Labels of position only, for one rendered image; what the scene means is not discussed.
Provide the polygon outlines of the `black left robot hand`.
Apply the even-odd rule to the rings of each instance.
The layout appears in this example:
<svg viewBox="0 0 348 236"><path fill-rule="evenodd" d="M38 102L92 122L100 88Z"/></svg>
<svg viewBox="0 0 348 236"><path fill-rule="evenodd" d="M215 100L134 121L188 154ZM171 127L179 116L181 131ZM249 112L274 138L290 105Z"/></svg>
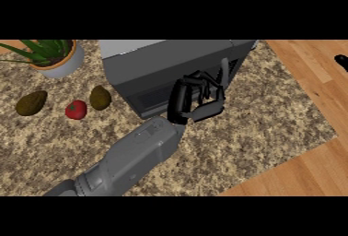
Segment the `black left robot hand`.
<svg viewBox="0 0 348 236"><path fill-rule="evenodd" d="M206 103L203 99L209 99L209 86L216 87L215 99ZM199 107L190 110L193 88L199 88ZM166 120L174 124L187 124L187 119L199 122L215 115L221 114L224 107L224 89L206 72L196 71L188 76L179 78L174 84L166 106Z"/></svg>

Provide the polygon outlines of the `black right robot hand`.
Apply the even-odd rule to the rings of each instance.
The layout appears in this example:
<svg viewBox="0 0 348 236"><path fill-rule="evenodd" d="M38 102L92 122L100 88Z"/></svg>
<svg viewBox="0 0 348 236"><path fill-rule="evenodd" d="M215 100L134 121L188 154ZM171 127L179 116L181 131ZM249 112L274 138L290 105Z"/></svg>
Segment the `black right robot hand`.
<svg viewBox="0 0 348 236"><path fill-rule="evenodd" d="M337 62L337 64L342 66L342 68L348 72L348 57L342 54L337 54L334 56L334 61Z"/></svg>

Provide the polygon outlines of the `dark grey microwave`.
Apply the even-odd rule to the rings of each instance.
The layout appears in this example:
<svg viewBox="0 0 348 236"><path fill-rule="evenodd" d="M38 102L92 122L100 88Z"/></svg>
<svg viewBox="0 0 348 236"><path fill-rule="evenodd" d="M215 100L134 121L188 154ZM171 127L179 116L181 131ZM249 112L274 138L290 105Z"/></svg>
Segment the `dark grey microwave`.
<svg viewBox="0 0 348 236"><path fill-rule="evenodd" d="M101 40L107 81L143 119L166 110L177 79L206 72L227 86L256 40Z"/></svg>

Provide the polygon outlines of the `red tomato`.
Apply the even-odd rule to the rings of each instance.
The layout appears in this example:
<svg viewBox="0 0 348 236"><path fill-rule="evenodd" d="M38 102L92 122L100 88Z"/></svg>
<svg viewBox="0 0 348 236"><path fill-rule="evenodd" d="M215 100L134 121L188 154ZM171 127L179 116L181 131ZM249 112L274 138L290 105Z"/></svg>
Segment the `red tomato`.
<svg viewBox="0 0 348 236"><path fill-rule="evenodd" d="M73 120L84 118L87 114L87 105L82 100L73 100L64 108L64 115Z"/></svg>

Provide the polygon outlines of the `pale grey plant pot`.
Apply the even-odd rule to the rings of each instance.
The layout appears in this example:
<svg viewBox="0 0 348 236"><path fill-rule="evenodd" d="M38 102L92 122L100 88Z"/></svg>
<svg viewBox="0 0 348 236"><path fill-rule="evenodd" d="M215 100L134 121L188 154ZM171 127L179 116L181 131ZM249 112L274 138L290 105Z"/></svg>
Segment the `pale grey plant pot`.
<svg viewBox="0 0 348 236"><path fill-rule="evenodd" d="M76 41L72 41L72 49L66 57L51 66L31 67L48 78L60 78L70 75L79 68L84 61L84 50Z"/></svg>

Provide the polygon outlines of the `green leafy plant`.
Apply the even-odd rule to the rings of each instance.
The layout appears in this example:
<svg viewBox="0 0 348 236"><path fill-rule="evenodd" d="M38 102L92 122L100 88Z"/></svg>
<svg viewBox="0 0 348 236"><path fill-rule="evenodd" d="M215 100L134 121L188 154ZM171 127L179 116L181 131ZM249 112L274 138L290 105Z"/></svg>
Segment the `green leafy plant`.
<svg viewBox="0 0 348 236"><path fill-rule="evenodd" d="M78 47L75 40L20 40L20 43L26 46L26 51L1 42L0 48L22 55L26 59L25 64L42 70L63 65L73 56Z"/></svg>

